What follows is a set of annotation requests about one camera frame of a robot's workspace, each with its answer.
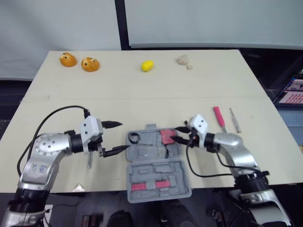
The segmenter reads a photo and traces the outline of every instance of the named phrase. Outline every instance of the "black cable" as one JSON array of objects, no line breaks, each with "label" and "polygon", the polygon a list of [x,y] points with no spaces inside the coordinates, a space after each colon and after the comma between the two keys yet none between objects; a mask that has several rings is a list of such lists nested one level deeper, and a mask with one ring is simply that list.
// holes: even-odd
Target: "black cable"
[{"label": "black cable", "polygon": [[167,149],[167,144],[164,145],[165,149],[166,149],[166,153],[165,153],[165,158],[169,157],[169,150]]},{"label": "black cable", "polygon": [[[46,213],[49,213],[49,211],[51,211],[51,210],[53,210],[53,209],[55,209],[56,207],[59,207],[59,206],[64,206],[64,207],[77,207],[80,203],[83,202],[83,200],[84,200],[84,198],[82,197],[82,198],[81,198],[80,200],[78,200],[78,202],[75,203],[75,204],[60,203],[60,204],[54,205],[52,208],[45,210],[45,214],[46,214]],[[48,225],[49,227],[52,227],[52,225],[51,225],[49,222],[47,222],[46,217],[45,217],[45,214],[44,214],[45,222],[47,223],[47,225]]]},{"label": "black cable", "polygon": [[49,224],[49,222],[47,221],[45,214],[44,214],[44,219],[45,219],[45,222],[47,223],[48,227],[52,227],[52,225]]},{"label": "black cable", "polygon": [[239,217],[244,213],[244,209],[241,209],[240,212],[237,214],[237,216],[233,219],[232,223],[229,225],[229,227],[232,227],[236,222],[237,220],[239,219]]},{"label": "black cable", "polygon": [[252,168],[252,167],[246,167],[246,166],[230,166],[230,165],[226,165],[226,164],[224,164],[224,163],[222,162],[222,160],[221,160],[221,158],[220,158],[218,152],[216,152],[216,154],[217,154],[217,156],[218,156],[218,159],[219,159],[221,165],[224,166],[224,167],[234,168],[234,169],[248,169],[248,170],[251,170],[251,171],[254,171],[254,172],[260,172],[260,173],[261,173],[260,170],[255,169],[255,168]]},{"label": "black cable", "polygon": [[55,209],[56,207],[59,207],[59,206],[63,206],[63,207],[76,207],[76,206],[78,206],[80,203],[82,203],[83,200],[84,200],[84,198],[82,197],[82,198],[81,198],[80,200],[78,200],[78,202],[75,203],[75,204],[60,203],[60,204],[54,205],[54,206],[53,206],[52,208],[50,208],[50,209],[45,210],[45,212],[48,213],[50,210],[53,210],[53,209]]},{"label": "black cable", "polygon": [[27,148],[25,148],[25,150],[23,151],[22,155],[20,156],[20,158],[17,162],[17,172],[18,172],[19,177],[21,176],[20,164],[21,164],[21,161],[22,161],[24,155],[27,153],[29,147],[30,147],[30,143],[28,144]]},{"label": "black cable", "polygon": [[261,224],[259,224],[259,223],[257,223],[257,222],[255,222],[255,221],[250,221],[252,224],[255,224],[255,225],[257,225],[257,226],[260,226],[260,227],[264,227],[264,225],[261,225]]},{"label": "black cable", "polygon": [[50,118],[53,114],[55,114],[56,112],[59,112],[61,110],[65,110],[65,109],[68,109],[68,108],[80,108],[80,109],[83,109],[84,110],[84,117],[86,118],[87,116],[90,115],[88,109],[84,108],[83,106],[80,106],[80,105],[69,105],[69,106],[64,106],[64,107],[61,107],[57,110],[54,110],[52,111],[49,115],[47,115],[43,121],[39,124],[34,136],[33,136],[33,139],[30,143],[30,147],[29,147],[29,152],[28,152],[28,155],[27,155],[27,160],[30,159],[30,156],[32,155],[32,150],[33,150],[33,147],[34,147],[34,142],[35,142],[35,139],[40,131],[40,129],[42,128],[43,124],[47,121],[48,118]]},{"label": "black cable", "polygon": [[189,165],[189,168],[191,170],[191,172],[196,175],[196,176],[199,176],[199,177],[216,177],[216,176],[230,176],[232,174],[214,174],[214,175],[200,175],[200,174],[197,174],[191,164],[190,164],[190,161],[189,161],[189,156],[188,156],[188,148],[189,148],[189,144],[191,143],[191,140],[188,141],[188,144],[186,145],[186,158],[187,158],[187,161],[188,161],[188,165]]}]

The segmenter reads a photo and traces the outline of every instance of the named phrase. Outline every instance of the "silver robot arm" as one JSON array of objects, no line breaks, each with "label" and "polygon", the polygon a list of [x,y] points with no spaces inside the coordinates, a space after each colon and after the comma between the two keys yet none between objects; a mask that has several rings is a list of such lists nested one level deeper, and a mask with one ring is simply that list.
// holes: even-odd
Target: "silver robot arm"
[{"label": "silver robot arm", "polygon": [[119,146],[105,151],[101,146],[103,128],[121,125],[118,122],[101,122],[88,116],[80,124],[80,134],[44,134],[35,140],[32,156],[26,163],[13,201],[9,202],[0,227],[42,226],[45,204],[59,172],[63,157],[72,153],[99,151],[108,157],[126,149]]},{"label": "silver robot arm", "polygon": [[189,130],[185,127],[176,129],[191,133],[190,140],[178,136],[173,139],[190,147],[206,148],[209,152],[217,153],[218,157],[219,154],[223,155],[227,163],[225,166],[231,166],[235,188],[241,190],[238,199],[250,209],[256,222],[284,222],[287,226],[292,226],[275,192],[269,188],[266,178],[269,172],[260,171],[255,158],[244,146],[240,136],[233,133],[208,133],[207,121],[199,114],[187,123],[187,128]]}]

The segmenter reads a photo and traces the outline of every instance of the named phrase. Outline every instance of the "table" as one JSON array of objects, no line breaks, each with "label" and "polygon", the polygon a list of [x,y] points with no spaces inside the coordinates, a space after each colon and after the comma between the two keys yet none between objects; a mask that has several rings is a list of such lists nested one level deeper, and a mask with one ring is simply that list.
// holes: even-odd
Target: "table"
[{"label": "table", "polygon": [[[105,130],[103,147],[107,149],[125,144],[130,130],[142,130],[148,123],[159,128],[180,126],[196,113],[207,119],[210,132],[219,132],[212,111],[215,105],[220,106],[227,131],[235,132],[231,107],[245,146],[261,169],[270,172],[270,184],[303,181],[300,149],[237,50],[72,53],[79,61],[96,57],[101,68],[93,73],[83,71],[79,64],[66,68],[58,61],[60,52],[49,52],[0,142],[0,179],[6,179],[0,192],[16,190],[18,158],[42,119],[65,105],[82,105],[102,121],[123,123]],[[182,54],[188,55],[191,71],[175,62]],[[155,61],[155,68],[143,73],[140,64],[148,59]],[[59,112],[41,132],[79,132],[82,113],[76,109]],[[86,191],[126,189],[129,162],[124,152],[108,158],[94,153],[91,169],[87,169],[87,158],[81,153],[64,158],[52,192],[71,192],[78,183]],[[192,150],[190,159],[197,172],[229,172],[204,150]],[[230,176],[202,179],[188,175],[193,188],[233,186]]]}]

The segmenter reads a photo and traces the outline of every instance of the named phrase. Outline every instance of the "pink screwdriver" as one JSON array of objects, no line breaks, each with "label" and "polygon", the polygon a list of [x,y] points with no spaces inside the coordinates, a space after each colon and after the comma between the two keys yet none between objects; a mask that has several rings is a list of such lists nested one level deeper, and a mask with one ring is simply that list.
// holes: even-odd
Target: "pink screwdriver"
[{"label": "pink screwdriver", "polygon": [[225,122],[221,115],[220,108],[218,106],[214,107],[214,114],[216,115],[217,121],[218,121],[222,131],[227,133],[226,128],[225,128]]}]

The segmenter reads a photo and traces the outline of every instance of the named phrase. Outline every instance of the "wall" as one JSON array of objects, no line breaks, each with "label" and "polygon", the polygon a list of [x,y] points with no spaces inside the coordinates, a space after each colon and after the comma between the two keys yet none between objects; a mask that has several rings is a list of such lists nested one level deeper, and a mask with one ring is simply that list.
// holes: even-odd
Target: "wall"
[{"label": "wall", "polygon": [[0,79],[31,80],[50,50],[120,50],[113,0],[0,1]]},{"label": "wall", "polygon": [[303,49],[303,0],[125,0],[129,44]]}]

